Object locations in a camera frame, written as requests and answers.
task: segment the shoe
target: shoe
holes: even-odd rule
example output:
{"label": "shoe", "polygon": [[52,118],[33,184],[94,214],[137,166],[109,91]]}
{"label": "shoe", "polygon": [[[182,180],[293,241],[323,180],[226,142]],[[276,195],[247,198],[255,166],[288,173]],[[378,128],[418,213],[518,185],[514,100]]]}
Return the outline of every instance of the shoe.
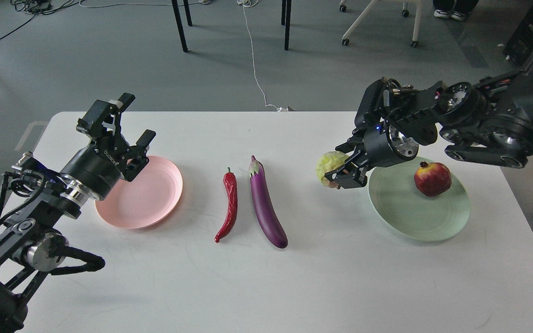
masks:
{"label": "shoe", "polygon": [[466,14],[460,12],[453,12],[450,18],[455,19],[456,21],[464,21],[466,19]]}
{"label": "shoe", "polygon": [[439,9],[436,9],[435,12],[433,13],[433,16],[439,17],[441,19],[449,19],[450,12],[440,11]]}

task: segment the cabbage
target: cabbage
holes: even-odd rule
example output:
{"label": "cabbage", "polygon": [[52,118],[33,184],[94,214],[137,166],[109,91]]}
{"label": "cabbage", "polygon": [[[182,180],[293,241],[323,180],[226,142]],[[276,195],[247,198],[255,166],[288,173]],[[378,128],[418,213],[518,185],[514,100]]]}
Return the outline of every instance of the cabbage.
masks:
{"label": "cabbage", "polygon": [[328,152],[320,156],[320,159],[316,165],[316,176],[320,180],[320,183],[330,188],[337,187],[338,184],[335,182],[330,182],[328,179],[326,179],[326,177],[324,177],[324,174],[343,165],[347,158],[349,158],[349,155],[336,151]]}

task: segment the white chair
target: white chair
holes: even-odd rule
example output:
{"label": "white chair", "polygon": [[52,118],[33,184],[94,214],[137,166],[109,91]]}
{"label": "white chair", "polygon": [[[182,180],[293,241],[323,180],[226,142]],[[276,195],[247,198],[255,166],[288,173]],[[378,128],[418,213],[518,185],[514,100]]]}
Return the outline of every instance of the white chair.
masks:
{"label": "white chair", "polygon": [[[381,1],[393,1],[393,2],[402,2],[402,16],[407,17],[409,15],[409,11],[407,9],[408,2],[413,2],[416,4],[416,12],[415,12],[415,29],[413,30],[413,40],[410,43],[410,46],[416,47],[419,44],[419,25],[421,23],[421,7],[423,7],[423,4],[421,3],[421,0],[372,0],[370,4],[363,10],[361,15],[357,17],[355,22],[353,22],[353,25],[349,27],[349,30],[345,32],[345,34],[342,36],[342,44],[347,46],[349,45],[349,36],[351,33],[353,33],[353,30],[358,27],[359,24],[361,24],[361,21],[366,17],[366,15],[372,10],[373,6]],[[347,6],[345,6],[345,2],[347,0],[341,0],[340,3],[340,10],[342,12],[345,12],[347,10]]]}

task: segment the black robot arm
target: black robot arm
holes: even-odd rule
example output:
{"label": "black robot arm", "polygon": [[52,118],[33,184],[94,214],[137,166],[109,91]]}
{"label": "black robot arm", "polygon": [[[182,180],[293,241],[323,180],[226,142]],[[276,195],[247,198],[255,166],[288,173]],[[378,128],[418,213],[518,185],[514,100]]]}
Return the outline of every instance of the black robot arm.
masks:
{"label": "black robot arm", "polygon": [[[124,93],[119,101],[96,101],[78,121],[77,130],[88,135],[81,149],[57,173],[26,153],[13,172],[4,173],[0,201],[0,267],[11,259],[23,266],[8,282],[0,282],[0,333],[24,326],[27,303],[50,275],[95,271],[104,259],[68,246],[68,240],[53,226],[63,216],[76,219],[89,198],[102,200],[119,179],[131,181],[148,163],[148,145],[155,136],[146,130],[134,146],[120,134],[121,113],[135,97]],[[27,198],[19,207],[2,215],[6,192]],[[83,261],[81,266],[59,267],[65,257]],[[15,289],[32,278],[20,292]]]}
{"label": "black robot arm", "polygon": [[476,85],[439,81],[416,90],[377,80],[364,93],[353,135],[336,147],[353,153],[326,178],[364,187],[367,171],[412,160],[438,135],[452,143],[445,152],[455,160],[523,168],[533,154],[533,54],[522,69]]}

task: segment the eggplant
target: eggplant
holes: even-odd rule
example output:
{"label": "eggplant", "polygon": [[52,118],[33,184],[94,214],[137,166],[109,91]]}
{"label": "eggplant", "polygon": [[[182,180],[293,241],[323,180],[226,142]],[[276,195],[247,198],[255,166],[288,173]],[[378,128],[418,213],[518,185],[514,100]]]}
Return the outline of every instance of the eggplant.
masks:
{"label": "eggplant", "polygon": [[277,218],[277,214],[275,214],[267,188],[265,169],[254,155],[252,155],[249,169],[252,202],[254,202],[254,213],[256,213],[258,224],[266,238],[276,247],[283,249],[287,247],[287,235],[285,230],[283,230],[283,226],[281,226],[281,222],[279,222],[279,218]]}

